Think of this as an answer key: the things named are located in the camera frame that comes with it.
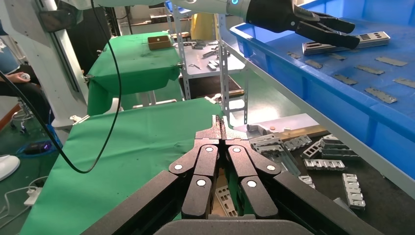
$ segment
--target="power strip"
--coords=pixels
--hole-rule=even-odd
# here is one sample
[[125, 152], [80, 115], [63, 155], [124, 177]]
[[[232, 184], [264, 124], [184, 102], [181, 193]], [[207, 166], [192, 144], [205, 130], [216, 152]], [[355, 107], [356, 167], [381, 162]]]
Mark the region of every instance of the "power strip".
[[27, 190], [27, 195], [29, 195], [29, 198], [24, 202], [25, 206], [33, 206], [36, 202], [36, 200], [39, 197], [39, 194], [42, 192], [43, 188], [36, 188]]

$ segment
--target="table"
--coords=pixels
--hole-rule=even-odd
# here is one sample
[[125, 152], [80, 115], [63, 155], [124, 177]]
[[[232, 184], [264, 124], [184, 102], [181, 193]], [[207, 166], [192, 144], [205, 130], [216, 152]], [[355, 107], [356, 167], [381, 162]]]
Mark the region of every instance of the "table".
[[[163, 88], [168, 80], [180, 74], [180, 58], [174, 47], [151, 51], [148, 37], [168, 35], [167, 32], [126, 35], [110, 39], [121, 75], [122, 94], [148, 92]], [[88, 114], [106, 112], [114, 96], [118, 96], [115, 63], [108, 45], [98, 57], [90, 75]]]
[[[101, 159], [79, 174], [59, 157], [20, 235], [78, 235], [193, 147], [219, 105], [205, 99], [121, 112]], [[114, 115], [75, 125], [64, 152], [80, 169], [96, 158]]]

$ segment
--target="blue plastic bin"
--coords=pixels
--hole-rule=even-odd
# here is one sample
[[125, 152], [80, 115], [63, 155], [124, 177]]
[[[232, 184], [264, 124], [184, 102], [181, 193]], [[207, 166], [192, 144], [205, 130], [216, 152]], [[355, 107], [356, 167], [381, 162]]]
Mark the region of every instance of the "blue plastic bin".
[[[319, 110], [353, 136], [415, 179], [415, 89], [393, 82], [403, 77], [415, 81], [415, 0], [316, 0], [303, 8], [344, 18], [356, 24], [353, 34], [385, 31], [387, 46], [304, 56], [302, 43], [310, 40], [293, 32], [272, 33], [240, 24], [231, 28], [239, 50], [292, 92]], [[287, 55], [301, 55], [296, 60]], [[408, 62], [392, 66], [375, 58], [384, 56]], [[323, 64], [315, 69], [304, 61]], [[385, 71], [374, 75], [355, 68], [364, 65]], [[358, 82], [349, 86], [332, 76], [341, 74]], [[387, 104], [366, 93], [373, 87], [398, 101]]]

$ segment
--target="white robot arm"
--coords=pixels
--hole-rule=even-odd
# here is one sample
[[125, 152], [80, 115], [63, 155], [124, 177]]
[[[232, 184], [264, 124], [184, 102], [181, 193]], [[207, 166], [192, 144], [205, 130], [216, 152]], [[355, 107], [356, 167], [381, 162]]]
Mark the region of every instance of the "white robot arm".
[[[94, 0], [95, 6], [116, 7], [155, 5], [165, 0]], [[66, 0], [84, 10], [91, 8], [91, 0]], [[171, 0], [183, 8], [208, 13], [231, 14], [245, 22], [280, 33], [286, 30], [322, 44], [355, 48], [360, 40], [349, 36], [355, 25], [327, 14], [311, 12], [295, 6], [292, 0]]]

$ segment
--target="person's hand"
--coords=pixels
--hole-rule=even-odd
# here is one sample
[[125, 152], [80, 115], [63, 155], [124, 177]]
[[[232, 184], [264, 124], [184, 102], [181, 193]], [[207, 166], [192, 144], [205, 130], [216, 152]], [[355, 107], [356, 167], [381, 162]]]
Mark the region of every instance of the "person's hand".
[[11, 75], [6, 75], [6, 77], [13, 83], [25, 83], [25, 82], [30, 81], [30, 79], [29, 80], [23, 79], [21, 77], [22, 74], [23, 72], [18, 72], [18, 73], [14, 73]]

